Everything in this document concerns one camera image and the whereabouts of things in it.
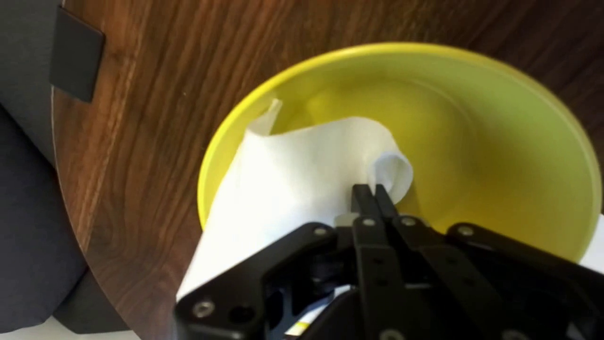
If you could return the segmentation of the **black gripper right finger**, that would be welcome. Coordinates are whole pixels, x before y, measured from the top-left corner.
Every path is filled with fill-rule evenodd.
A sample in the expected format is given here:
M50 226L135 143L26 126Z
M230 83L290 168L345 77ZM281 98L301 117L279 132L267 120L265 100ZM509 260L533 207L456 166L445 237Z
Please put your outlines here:
M604 340L604 275L479 224L443 234L375 190L422 340Z

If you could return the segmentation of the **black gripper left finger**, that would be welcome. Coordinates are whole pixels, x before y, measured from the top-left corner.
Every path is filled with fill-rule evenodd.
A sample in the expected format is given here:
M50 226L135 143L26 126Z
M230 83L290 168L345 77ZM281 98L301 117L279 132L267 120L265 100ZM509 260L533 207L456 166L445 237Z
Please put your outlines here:
M352 226L309 220L186 292L177 340L284 340L337 285L356 281Z

